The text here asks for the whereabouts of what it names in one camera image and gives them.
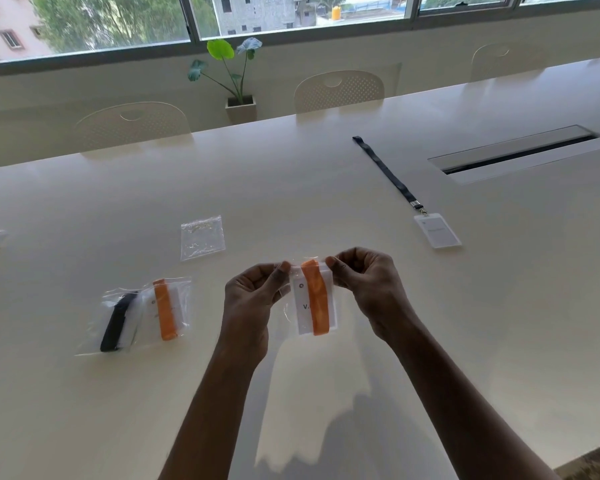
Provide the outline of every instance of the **person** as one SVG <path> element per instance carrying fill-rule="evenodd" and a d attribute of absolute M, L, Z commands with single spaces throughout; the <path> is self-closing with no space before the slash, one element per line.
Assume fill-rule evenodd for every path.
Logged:
<path fill-rule="evenodd" d="M 397 355 L 460 480 L 558 479 L 427 331 L 390 256 L 353 248 L 326 263 Z M 249 383 L 267 353 L 269 312 L 289 269 L 288 262 L 259 264 L 226 284 L 220 337 L 160 480 L 229 475 Z"/>

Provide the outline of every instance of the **plant pot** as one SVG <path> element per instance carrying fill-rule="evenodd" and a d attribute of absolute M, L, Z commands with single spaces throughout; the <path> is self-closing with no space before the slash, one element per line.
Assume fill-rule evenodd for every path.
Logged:
<path fill-rule="evenodd" d="M 253 96 L 244 97 L 245 104 L 239 104 L 238 99 L 229 98 L 226 100 L 227 116 L 232 125 L 241 125 L 258 120 L 258 110 L 256 108 L 256 99 Z"/>

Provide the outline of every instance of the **pink building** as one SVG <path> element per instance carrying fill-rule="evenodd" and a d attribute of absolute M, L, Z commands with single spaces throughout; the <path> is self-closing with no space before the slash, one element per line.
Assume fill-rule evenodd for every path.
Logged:
<path fill-rule="evenodd" d="M 31 0 L 0 0 L 0 61 L 53 54 Z"/>

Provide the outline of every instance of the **plastic bag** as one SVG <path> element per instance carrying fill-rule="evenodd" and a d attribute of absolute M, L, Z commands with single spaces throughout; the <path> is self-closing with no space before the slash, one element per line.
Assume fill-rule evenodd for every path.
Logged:
<path fill-rule="evenodd" d="M 159 344 L 190 328 L 191 278 L 156 280 L 140 290 L 104 294 L 87 337 L 76 355 L 129 350 Z"/>
<path fill-rule="evenodd" d="M 338 327 L 333 298 L 333 274 L 324 261 L 313 258 L 289 272 L 292 302 L 285 316 L 297 324 L 299 335 L 324 335 Z"/>
<path fill-rule="evenodd" d="M 182 224 L 180 242 L 180 261 L 197 258 L 205 254 L 216 253 L 226 249 L 222 217 L 193 221 Z"/>

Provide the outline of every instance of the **lanyard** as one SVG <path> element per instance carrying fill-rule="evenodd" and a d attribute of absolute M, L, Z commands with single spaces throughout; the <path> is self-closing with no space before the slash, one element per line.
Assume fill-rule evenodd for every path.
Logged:
<path fill-rule="evenodd" d="M 360 145 L 360 148 L 362 148 L 365 151 L 365 153 L 369 155 L 371 160 L 375 161 L 376 165 L 380 167 L 380 170 L 382 170 L 386 177 L 389 180 L 391 180 L 391 183 L 395 185 L 395 188 L 400 190 L 400 193 L 405 199 L 407 199 L 407 202 L 409 202 L 414 209 L 419 210 L 423 216 L 429 215 L 429 213 L 424 208 L 424 205 L 418 202 L 418 199 L 416 199 L 416 197 L 411 192 L 409 192 L 407 186 L 403 184 L 400 181 L 400 179 L 398 179 L 398 177 L 392 174 L 391 170 L 389 170 L 387 165 L 384 164 L 384 161 L 380 160 L 380 157 L 376 155 L 376 153 L 371 149 L 371 147 L 368 144 L 366 144 L 362 140 L 362 138 L 360 138 L 360 136 L 354 136 L 353 141 Z"/>

